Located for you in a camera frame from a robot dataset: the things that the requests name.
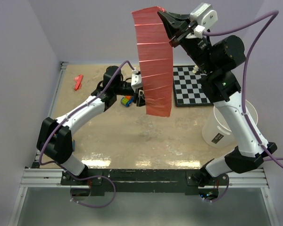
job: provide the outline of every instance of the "beige table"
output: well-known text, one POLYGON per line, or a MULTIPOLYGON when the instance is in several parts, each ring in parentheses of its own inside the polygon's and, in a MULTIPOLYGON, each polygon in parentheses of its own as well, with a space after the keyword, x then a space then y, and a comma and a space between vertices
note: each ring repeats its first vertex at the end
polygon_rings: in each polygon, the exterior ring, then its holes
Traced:
MULTIPOLYGON (((102 80, 109 65, 69 65, 53 117, 81 104, 102 80), (83 74, 82 88, 74 91, 74 77, 83 74)), ((131 76, 126 65, 124 78, 131 76)), ((171 117, 155 117, 145 107, 128 108, 117 102, 74 135, 75 156, 90 168, 197 169, 234 147, 216 149, 205 143, 201 129, 212 107, 172 108, 171 117)), ((54 164, 44 168, 57 168, 54 164)))

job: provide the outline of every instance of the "wall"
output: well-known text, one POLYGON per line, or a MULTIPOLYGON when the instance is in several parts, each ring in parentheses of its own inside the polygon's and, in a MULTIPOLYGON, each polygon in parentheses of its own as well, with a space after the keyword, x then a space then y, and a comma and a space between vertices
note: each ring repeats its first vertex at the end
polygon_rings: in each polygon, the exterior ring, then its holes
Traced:
POLYGON ((57 57, 29 2, 0 0, 0 226, 33 161, 57 75, 57 57))
MULTIPOLYGON (((75 63, 138 61, 132 11, 162 6, 189 14, 202 0, 29 0, 59 59, 75 63)), ((263 0, 210 0, 218 12, 214 31, 254 18, 263 0)), ((175 63, 189 64, 178 47, 175 63)))
MULTIPOLYGON (((250 57, 247 99, 256 107, 258 126, 269 141, 276 142, 277 157, 283 157, 283 0, 265 0, 258 16, 278 9, 278 17, 262 35, 250 57)), ((249 48, 265 22, 249 29, 243 41, 249 48)), ((242 67, 236 70, 241 79, 242 67)), ((272 199, 283 226, 283 170, 275 163, 265 163, 272 199)))

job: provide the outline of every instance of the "chessboard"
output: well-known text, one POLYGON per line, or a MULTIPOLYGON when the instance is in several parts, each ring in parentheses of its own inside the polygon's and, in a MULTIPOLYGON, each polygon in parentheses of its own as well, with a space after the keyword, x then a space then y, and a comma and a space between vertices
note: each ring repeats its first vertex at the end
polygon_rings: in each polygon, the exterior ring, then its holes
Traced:
POLYGON ((173 92, 176 107, 211 106, 198 81, 205 74, 197 66, 173 67, 173 92))

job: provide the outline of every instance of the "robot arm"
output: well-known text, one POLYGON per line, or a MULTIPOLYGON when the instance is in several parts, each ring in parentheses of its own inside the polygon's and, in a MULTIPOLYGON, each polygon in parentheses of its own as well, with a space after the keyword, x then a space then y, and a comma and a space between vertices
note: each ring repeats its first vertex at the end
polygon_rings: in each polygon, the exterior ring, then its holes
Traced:
POLYGON ((64 119, 67 119, 67 121, 63 123, 63 126, 56 132, 55 136, 50 139, 44 153, 76 176, 79 176, 86 166, 73 155, 72 135, 90 119, 109 109, 116 102, 117 95, 133 96, 134 103, 136 103, 137 106, 145 105, 142 90, 142 78, 140 72, 137 70, 133 71, 131 83, 123 81, 123 75, 120 72, 114 78, 113 83, 108 87, 106 92, 102 94, 100 98, 95 99, 91 104, 88 104, 105 88, 117 69, 117 66, 108 67, 104 73, 103 81, 97 85, 97 88, 91 95, 78 107, 55 120, 48 117, 42 123, 37 142, 38 150, 43 148, 45 141, 52 131, 64 119))
MULTIPOLYGON (((244 173, 257 169, 267 154, 258 144, 242 111, 241 87, 231 72, 245 61, 242 40, 231 35, 211 45, 202 33, 216 21, 216 11, 207 3, 201 3, 191 14, 180 15, 159 11, 172 47, 181 45, 206 77, 200 79, 202 90, 211 103, 220 111, 235 136, 238 146, 218 159, 205 164, 200 174, 194 175, 200 184, 227 172, 244 173)), ((271 153, 277 150, 275 143, 269 143, 247 113, 259 134, 262 145, 271 153)))

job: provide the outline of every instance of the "red folded paper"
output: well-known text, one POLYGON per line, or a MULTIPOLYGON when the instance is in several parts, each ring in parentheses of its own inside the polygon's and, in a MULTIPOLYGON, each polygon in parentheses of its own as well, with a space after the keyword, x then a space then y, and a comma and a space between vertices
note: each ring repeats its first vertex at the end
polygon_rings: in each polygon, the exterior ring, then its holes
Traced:
POLYGON ((173 50, 157 12, 161 7, 132 12, 146 113, 169 117, 172 108, 173 50))

